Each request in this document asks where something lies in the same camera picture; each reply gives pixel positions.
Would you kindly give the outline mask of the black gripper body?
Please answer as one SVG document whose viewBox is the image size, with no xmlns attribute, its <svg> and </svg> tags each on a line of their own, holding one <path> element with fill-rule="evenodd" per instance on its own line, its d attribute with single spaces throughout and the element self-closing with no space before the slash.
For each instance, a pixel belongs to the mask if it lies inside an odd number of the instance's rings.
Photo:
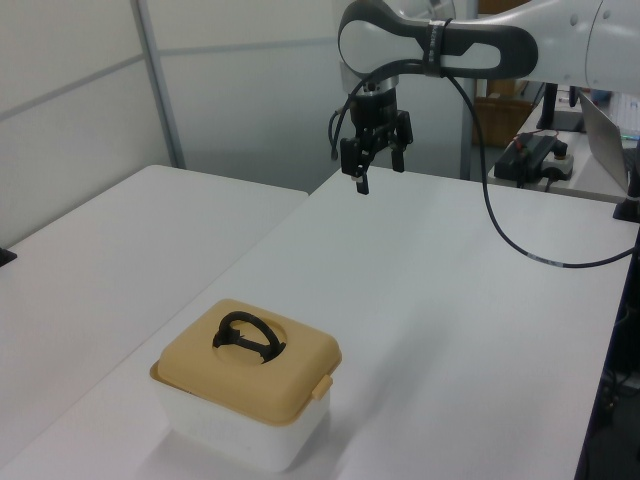
<svg viewBox="0 0 640 480">
<path fill-rule="evenodd" d="M 395 89 L 373 95 L 357 95 L 350 102 L 351 122 L 357 136 L 394 123 L 399 115 Z"/>
</svg>

